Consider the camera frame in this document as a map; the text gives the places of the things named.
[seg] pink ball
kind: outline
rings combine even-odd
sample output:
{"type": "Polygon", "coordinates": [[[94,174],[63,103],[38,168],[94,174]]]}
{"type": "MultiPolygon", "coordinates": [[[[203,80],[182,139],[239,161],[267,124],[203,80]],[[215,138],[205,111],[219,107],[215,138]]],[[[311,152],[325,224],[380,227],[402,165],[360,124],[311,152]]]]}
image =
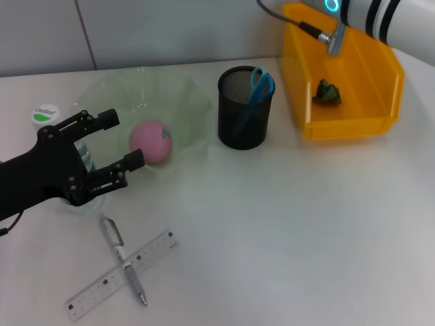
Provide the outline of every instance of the pink ball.
{"type": "Polygon", "coordinates": [[[130,148],[142,149],[146,164],[162,163],[171,153],[171,131],[160,121],[141,122],[130,135],[130,148]]]}

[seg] clear plastic ruler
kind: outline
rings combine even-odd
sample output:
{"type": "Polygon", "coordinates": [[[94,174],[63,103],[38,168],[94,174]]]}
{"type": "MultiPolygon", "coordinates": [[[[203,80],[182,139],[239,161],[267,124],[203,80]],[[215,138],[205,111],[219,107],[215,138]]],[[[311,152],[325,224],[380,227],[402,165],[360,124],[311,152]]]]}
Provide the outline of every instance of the clear plastic ruler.
{"type": "MultiPolygon", "coordinates": [[[[139,275],[172,251],[176,245],[173,233],[166,231],[133,253],[126,261],[131,262],[136,274],[139,275]]],[[[77,321],[123,287],[125,282],[124,271],[118,264],[65,302],[69,318],[77,321]]]]}

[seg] yellow plastic bin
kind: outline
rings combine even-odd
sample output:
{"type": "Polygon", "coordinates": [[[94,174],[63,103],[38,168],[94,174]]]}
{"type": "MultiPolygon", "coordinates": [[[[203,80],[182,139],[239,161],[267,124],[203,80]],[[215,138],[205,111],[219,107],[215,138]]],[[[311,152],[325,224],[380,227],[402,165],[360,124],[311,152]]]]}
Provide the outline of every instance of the yellow plastic bin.
{"type": "MultiPolygon", "coordinates": [[[[284,5],[287,17],[308,22],[332,34],[336,21],[303,4],[284,5]]],[[[283,74],[292,111],[307,139],[346,139],[379,136],[397,121],[404,72],[391,48],[355,29],[347,29],[339,56],[287,24],[283,74]],[[317,86],[326,79],[340,89],[343,104],[313,103],[317,86]]]]}

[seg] black mesh pen holder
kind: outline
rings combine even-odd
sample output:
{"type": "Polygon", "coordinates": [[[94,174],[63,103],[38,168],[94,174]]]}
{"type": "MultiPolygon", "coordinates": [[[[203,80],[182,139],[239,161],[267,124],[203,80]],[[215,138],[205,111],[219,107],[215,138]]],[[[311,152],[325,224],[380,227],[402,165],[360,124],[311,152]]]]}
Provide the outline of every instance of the black mesh pen holder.
{"type": "MultiPolygon", "coordinates": [[[[252,149],[266,138],[273,92],[259,103],[249,104],[251,75],[255,67],[241,66],[226,71],[217,85],[219,89],[218,135],[225,145],[234,149],[252,149]]],[[[256,74],[256,83],[262,77],[256,74]]],[[[268,92],[266,83],[264,91],[268,92]]]]}

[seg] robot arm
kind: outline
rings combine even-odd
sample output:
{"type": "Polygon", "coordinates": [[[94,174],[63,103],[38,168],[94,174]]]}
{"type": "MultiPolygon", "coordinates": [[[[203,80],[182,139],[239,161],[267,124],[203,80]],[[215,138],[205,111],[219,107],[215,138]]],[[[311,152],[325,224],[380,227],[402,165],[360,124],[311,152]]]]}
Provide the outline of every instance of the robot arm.
{"type": "Polygon", "coordinates": [[[434,0],[302,0],[370,37],[435,66],[434,0]]]}
{"type": "Polygon", "coordinates": [[[41,128],[34,148],[0,164],[0,221],[50,198],[81,206],[128,185],[125,172],[145,165],[141,150],[105,168],[88,172],[74,143],[87,134],[119,124],[114,109],[92,117],[82,111],[41,128]]]}

